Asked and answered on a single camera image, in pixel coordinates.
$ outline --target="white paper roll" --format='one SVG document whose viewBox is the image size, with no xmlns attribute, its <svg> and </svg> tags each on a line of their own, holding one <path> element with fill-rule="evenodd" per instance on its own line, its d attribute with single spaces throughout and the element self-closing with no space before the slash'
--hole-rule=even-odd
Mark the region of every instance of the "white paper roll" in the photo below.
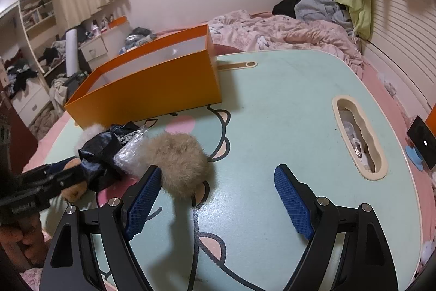
<svg viewBox="0 0 436 291">
<path fill-rule="evenodd" d="M 65 43 L 65 61 L 67 65 L 67 76 L 71 77 L 79 71 L 79 57 L 77 49 L 77 29 L 67 32 Z"/>
</svg>

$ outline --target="orange object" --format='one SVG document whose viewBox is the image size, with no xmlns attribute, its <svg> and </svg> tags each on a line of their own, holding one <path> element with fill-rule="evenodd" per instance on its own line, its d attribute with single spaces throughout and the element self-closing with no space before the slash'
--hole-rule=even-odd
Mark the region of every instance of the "orange object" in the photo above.
<svg viewBox="0 0 436 291">
<path fill-rule="evenodd" d="M 221 102 L 208 25 L 162 37 L 94 72 L 65 109 L 82 127 L 124 124 Z"/>
<path fill-rule="evenodd" d="M 114 21 L 109 23 L 109 29 L 112 29 L 115 26 L 124 24 L 126 21 L 127 21 L 127 17 L 125 15 L 122 17 L 116 18 Z"/>
<path fill-rule="evenodd" d="M 433 135 L 436 136 L 436 105 L 430 112 L 430 115 L 426 119 L 426 124 L 430 128 L 430 131 L 433 132 Z"/>
</svg>

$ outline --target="blue textured pad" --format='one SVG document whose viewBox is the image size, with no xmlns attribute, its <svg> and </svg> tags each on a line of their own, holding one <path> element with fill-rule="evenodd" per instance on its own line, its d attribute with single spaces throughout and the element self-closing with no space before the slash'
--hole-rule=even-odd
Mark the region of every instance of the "blue textured pad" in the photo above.
<svg viewBox="0 0 436 291">
<path fill-rule="evenodd" d="M 161 175 L 161 170 L 156 168 L 132 204 L 127 215 L 127 225 L 124 231 L 128 241 L 131 241 L 134 235 L 142 232 L 145 221 L 161 190 Z"/>
<path fill-rule="evenodd" d="M 274 172 L 274 185 L 278 195 L 291 217 L 295 230 L 310 240 L 314 234 L 310 224 L 310 213 L 294 186 L 289 181 L 285 172 L 277 167 Z"/>
</svg>

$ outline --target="bottle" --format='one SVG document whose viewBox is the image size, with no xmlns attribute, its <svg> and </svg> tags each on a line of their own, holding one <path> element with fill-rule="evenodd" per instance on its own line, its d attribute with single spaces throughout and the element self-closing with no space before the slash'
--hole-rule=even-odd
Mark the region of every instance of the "bottle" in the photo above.
<svg viewBox="0 0 436 291">
<path fill-rule="evenodd" d="M 92 29 L 91 29 L 91 31 L 94 34 L 94 36 L 100 35 L 100 29 L 99 29 L 99 26 L 97 25 L 97 20 L 92 20 Z"/>
</svg>

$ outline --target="drawer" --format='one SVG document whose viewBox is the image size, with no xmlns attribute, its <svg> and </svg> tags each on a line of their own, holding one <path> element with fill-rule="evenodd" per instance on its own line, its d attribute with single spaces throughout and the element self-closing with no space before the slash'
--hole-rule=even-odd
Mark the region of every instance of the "drawer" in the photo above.
<svg viewBox="0 0 436 291">
<path fill-rule="evenodd" d="M 11 100 L 15 111 L 20 112 L 29 100 L 32 99 L 32 97 L 42 88 L 43 87 L 38 78 L 28 79 L 26 89 L 19 91 Z"/>
<path fill-rule="evenodd" d="M 26 126 L 29 126 L 45 105 L 50 101 L 50 97 L 44 88 L 41 88 L 36 94 L 25 104 L 18 113 L 21 120 Z"/>
<path fill-rule="evenodd" d="M 97 58 L 107 53 L 105 44 L 101 37 L 91 41 L 90 43 L 84 44 L 81 47 L 81 50 L 87 62 L 93 58 Z"/>
<path fill-rule="evenodd" d="M 88 64 L 92 70 L 95 70 L 95 68 L 101 66 L 103 63 L 106 63 L 109 60 L 109 56 L 104 54 L 103 56 L 99 56 L 97 58 L 93 58 L 91 61 L 88 61 Z"/>
</svg>

